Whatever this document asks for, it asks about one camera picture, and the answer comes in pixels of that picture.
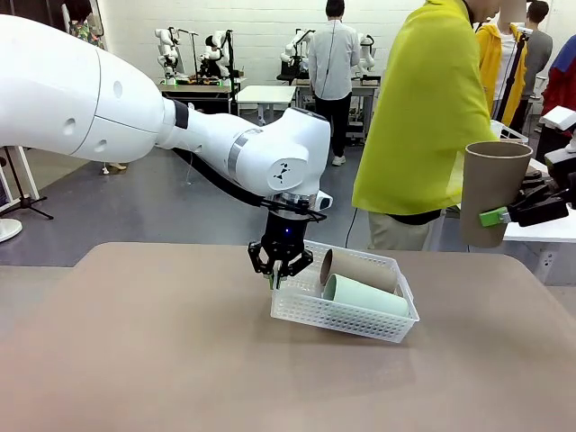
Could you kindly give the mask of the small white table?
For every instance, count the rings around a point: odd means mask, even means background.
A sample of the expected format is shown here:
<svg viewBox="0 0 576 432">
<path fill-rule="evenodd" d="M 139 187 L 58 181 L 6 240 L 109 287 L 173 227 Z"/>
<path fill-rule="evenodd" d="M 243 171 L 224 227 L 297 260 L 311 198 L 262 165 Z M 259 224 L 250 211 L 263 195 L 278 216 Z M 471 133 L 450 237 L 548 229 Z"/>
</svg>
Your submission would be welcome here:
<svg viewBox="0 0 576 432">
<path fill-rule="evenodd" d="M 291 85 L 249 85 L 237 95 L 238 105 L 255 104 L 257 121 L 265 126 L 274 120 L 275 107 L 290 107 L 296 88 Z"/>
</svg>

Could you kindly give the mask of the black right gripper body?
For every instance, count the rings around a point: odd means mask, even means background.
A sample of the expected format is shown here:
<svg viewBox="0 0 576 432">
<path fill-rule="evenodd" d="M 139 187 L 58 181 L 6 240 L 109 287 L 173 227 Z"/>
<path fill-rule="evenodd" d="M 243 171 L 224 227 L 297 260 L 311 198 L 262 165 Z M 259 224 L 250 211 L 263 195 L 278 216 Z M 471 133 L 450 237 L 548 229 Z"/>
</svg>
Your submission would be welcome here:
<svg viewBox="0 0 576 432">
<path fill-rule="evenodd" d="M 576 211 L 576 160 L 546 161 L 550 180 L 544 197 L 544 219 L 555 221 Z"/>
</svg>

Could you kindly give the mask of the grey background work table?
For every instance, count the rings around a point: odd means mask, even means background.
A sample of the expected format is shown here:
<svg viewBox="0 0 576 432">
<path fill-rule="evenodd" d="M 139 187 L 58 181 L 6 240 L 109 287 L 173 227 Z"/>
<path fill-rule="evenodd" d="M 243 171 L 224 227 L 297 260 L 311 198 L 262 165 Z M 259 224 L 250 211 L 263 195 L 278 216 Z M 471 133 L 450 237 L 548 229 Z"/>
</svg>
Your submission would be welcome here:
<svg viewBox="0 0 576 432">
<path fill-rule="evenodd" d="M 314 109 L 314 100 L 308 79 L 294 79 L 290 84 L 295 87 L 295 105 L 299 108 Z M 354 145 L 363 144 L 373 118 L 374 104 L 379 92 L 378 81 L 352 81 L 352 102 L 348 115 L 346 136 Z"/>
</svg>

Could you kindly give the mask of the black tripod stand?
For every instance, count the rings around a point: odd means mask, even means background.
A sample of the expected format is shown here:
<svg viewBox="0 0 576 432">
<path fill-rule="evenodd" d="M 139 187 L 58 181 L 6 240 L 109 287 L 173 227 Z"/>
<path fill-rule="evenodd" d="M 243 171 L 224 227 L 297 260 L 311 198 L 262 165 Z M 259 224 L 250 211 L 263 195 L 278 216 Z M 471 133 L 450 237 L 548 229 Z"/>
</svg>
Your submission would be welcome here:
<svg viewBox="0 0 576 432">
<path fill-rule="evenodd" d="M 24 194 L 23 187 L 21 185 L 19 176 L 18 176 L 17 171 L 15 169 L 13 159 L 12 159 L 10 151 L 7 149 L 7 147 L 4 147 L 4 153 L 5 153 L 5 156 L 7 159 L 7 163 L 8 163 L 8 165 L 12 171 L 13 180 L 15 181 L 15 184 L 16 184 L 16 187 L 17 187 L 17 190 L 19 193 L 19 197 L 18 197 L 17 203 L 10 204 L 7 209 L 0 211 L 0 216 L 5 216 L 5 215 L 8 215 L 8 214 L 10 214 L 12 212 L 16 212 L 16 211 L 29 210 L 31 212 L 38 213 L 39 215 L 45 217 L 49 221 L 53 221 L 54 217 L 52 215 L 46 213 L 45 211 L 41 211 L 35 207 L 36 203 L 46 201 L 47 197 L 40 197 L 38 199 L 32 199 L 29 195 Z"/>
</svg>

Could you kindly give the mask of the tan brown cup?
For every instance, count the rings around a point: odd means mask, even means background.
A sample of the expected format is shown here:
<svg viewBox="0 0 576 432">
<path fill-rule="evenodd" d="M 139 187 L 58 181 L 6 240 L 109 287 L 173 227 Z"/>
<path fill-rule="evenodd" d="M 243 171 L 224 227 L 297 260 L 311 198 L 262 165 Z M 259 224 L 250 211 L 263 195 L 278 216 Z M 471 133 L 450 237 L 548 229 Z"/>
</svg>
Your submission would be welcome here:
<svg viewBox="0 0 576 432">
<path fill-rule="evenodd" d="M 466 245 L 500 245 L 507 228 L 500 214 L 517 198 L 532 153 L 519 142 L 483 141 L 466 147 L 460 215 Z"/>
<path fill-rule="evenodd" d="M 331 275 L 341 275 L 387 293 L 395 293 L 398 273 L 392 265 L 330 249 L 324 256 L 319 283 L 326 287 Z"/>
</svg>

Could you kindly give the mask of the wooden top robot table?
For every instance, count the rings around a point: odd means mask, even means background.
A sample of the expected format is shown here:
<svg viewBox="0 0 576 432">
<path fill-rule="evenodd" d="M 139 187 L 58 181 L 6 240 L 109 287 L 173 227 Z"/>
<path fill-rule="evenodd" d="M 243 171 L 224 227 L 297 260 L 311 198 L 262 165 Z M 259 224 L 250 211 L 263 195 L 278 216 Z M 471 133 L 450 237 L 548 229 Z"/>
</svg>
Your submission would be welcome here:
<svg viewBox="0 0 576 432">
<path fill-rule="evenodd" d="M 246 79 L 237 77 L 234 79 L 234 89 L 230 82 L 218 83 L 217 85 L 190 85 L 177 83 L 166 85 L 163 82 L 157 84 L 161 94 L 169 99 L 177 100 L 183 104 L 192 104 L 196 110 L 203 113 L 230 113 L 237 115 L 239 112 L 236 97 Z"/>
</svg>

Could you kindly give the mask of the white perforated plastic basket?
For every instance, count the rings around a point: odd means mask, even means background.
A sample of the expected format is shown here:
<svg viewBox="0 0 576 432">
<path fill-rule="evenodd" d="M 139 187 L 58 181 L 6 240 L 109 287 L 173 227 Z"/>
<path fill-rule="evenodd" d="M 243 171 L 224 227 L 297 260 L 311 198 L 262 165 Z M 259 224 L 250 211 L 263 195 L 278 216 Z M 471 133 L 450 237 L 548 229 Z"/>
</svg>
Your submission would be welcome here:
<svg viewBox="0 0 576 432">
<path fill-rule="evenodd" d="M 393 343 L 400 343 L 420 321 L 410 286 L 396 260 L 310 240 L 306 240 L 304 245 L 312 252 L 313 263 L 296 276 L 282 280 L 279 289 L 272 290 L 272 317 Z M 353 256 L 392 265 L 398 273 L 398 284 L 394 294 L 408 302 L 409 315 L 398 317 L 324 300 L 322 298 L 324 287 L 320 285 L 320 269 L 325 254 L 332 248 Z"/>
</svg>

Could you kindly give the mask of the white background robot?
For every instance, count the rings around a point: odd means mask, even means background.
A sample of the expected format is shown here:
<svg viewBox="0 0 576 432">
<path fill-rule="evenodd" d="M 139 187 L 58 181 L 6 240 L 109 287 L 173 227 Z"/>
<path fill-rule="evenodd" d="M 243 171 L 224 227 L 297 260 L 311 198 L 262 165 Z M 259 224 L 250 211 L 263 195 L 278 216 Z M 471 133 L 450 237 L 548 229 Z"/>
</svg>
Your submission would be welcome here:
<svg viewBox="0 0 576 432">
<path fill-rule="evenodd" d="M 165 84 L 175 85 L 180 65 L 177 42 L 170 29 L 155 29 L 155 36 L 158 38 L 157 62 L 164 70 Z"/>
<path fill-rule="evenodd" d="M 360 76 L 367 75 L 374 67 L 374 38 L 370 34 L 358 34 L 360 44 L 360 59 L 357 65 Z"/>
<path fill-rule="evenodd" d="M 227 31 L 215 31 L 205 39 L 205 50 L 200 56 L 200 76 L 230 78 L 230 45 Z"/>
<path fill-rule="evenodd" d="M 307 79 L 309 77 L 309 48 L 314 30 L 297 28 L 280 55 L 280 80 Z"/>
</svg>

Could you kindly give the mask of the pale green cup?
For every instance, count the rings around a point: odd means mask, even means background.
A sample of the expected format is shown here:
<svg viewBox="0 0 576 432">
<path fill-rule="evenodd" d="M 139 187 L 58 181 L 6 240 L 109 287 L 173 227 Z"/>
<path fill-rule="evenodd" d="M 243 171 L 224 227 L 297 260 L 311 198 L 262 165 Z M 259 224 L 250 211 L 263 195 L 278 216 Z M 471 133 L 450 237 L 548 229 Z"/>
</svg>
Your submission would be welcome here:
<svg viewBox="0 0 576 432">
<path fill-rule="evenodd" d="M 409 304 L 403 297 L 340 274 L 329 276 L 323 289 L 322 298 L 338 304 L 388 313 L 398 317 L 409 315 Z"/>
</svg>

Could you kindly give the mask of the person in yellow hoodie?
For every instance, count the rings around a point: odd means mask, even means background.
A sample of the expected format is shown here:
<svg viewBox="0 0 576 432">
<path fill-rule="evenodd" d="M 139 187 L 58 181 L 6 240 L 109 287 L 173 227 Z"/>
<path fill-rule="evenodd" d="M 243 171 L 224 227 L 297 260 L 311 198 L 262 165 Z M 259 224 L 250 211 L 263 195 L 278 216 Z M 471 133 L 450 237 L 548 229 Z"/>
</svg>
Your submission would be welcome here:
<svg viewBox="0 0 576 432">
<path fill-rule="evenodd" d="M 508 67 L 516 54 L 515 35 L 517 27 L 527 18 L 527 0 L 502 0 L 496 22 L 485 23 L 476 32 L 480 44 L 481 82 L 491 118 L 499 108 L 508 79 Z M 525 87 L 527 46 L 519 62 L 516 81 L 512 87 L 505 114 L 501 123 L 509 126 L 519 106 Z"/>
</svg>

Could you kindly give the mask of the person in red blue jacket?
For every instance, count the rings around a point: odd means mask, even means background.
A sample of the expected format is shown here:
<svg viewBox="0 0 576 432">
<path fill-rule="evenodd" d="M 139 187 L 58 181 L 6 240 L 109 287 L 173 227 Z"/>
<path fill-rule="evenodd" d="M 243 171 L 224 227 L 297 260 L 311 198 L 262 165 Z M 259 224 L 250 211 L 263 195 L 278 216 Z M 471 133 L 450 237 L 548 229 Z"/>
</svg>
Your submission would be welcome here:
<svg viewBox="0 0 576 432">
<path fill-rule="evenodd" d="M 576 111 L 576 34 L 562 46 L 548 72 L 543 93 L 542 115 L 556 106 Z M 543 126 L 536 150 L 536 160 L 544 163 L 545 154 L 564 148 L 572 139 L 573 130 L 559 131 Z"/>
</svg>

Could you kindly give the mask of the person in white shirt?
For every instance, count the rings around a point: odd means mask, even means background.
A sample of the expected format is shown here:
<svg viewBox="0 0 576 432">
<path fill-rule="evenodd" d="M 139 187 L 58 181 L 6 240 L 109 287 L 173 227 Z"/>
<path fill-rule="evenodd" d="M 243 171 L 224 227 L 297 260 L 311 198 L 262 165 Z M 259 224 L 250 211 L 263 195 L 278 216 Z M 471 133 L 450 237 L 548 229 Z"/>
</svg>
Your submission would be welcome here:
<svg viewBox="0 0 576 432">
<path fill-rule="evenodd" d="M 343 24 L 345 0 L 327 0 L 322 24 L 310 41 L 309 77 L 316 112 L 330 123 L 332 165 L 346 163 L 345 146 L 352 98 L 352 68 L 360 61 L 360 43 L 354 29 Z"/>
</svg>

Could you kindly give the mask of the white round stand base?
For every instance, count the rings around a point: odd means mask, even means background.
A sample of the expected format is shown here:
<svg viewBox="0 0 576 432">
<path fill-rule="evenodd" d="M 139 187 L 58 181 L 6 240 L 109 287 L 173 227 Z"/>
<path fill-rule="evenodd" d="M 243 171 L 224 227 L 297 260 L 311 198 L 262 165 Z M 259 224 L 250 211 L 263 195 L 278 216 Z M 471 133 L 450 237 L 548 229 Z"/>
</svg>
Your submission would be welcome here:
<svg viewBox="0 0 576 432">
<path fill-rule="evenodd" d="M 0 218 L 0 243 L 13 239 L 22 229 L 23 225 L 19 220 Z"/>
</svg>

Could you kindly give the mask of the person in yellow poncho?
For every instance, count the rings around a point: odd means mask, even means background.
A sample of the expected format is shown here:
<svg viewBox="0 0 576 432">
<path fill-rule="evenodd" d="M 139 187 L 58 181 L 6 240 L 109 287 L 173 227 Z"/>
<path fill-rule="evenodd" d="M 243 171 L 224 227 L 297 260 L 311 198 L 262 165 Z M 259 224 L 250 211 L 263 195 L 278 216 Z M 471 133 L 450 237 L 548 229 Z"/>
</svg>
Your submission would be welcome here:
<svg viewBox="0 0 576 432">
<path fill-rule="evenodd" d="M 371 249 L 420 251 L 461 202 L 466 147 L 495 138 L 473 25 L 503 2 L 425 0 L 397 33 L 352 196 Z"/>
</svg>

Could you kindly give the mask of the white framed board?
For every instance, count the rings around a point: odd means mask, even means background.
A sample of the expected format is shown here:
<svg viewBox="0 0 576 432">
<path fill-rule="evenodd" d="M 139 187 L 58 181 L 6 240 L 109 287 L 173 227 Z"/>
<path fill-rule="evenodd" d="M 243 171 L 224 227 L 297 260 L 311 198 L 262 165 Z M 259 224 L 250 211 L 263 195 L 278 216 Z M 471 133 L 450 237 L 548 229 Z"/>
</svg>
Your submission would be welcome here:
<svg viewBox="0 0 576 432">
<path fill-rule="evenodd" d="M 24 194 L 32 199 L 40 198 L 24 148 L 17 146 L 7 149 L 10 151 Z M 19 193 L 5 156 L 5 147 L 0 147 L 0 211 L 7 209 L 10 204 L 17 203 L 18 197 Z"/>
</svg>

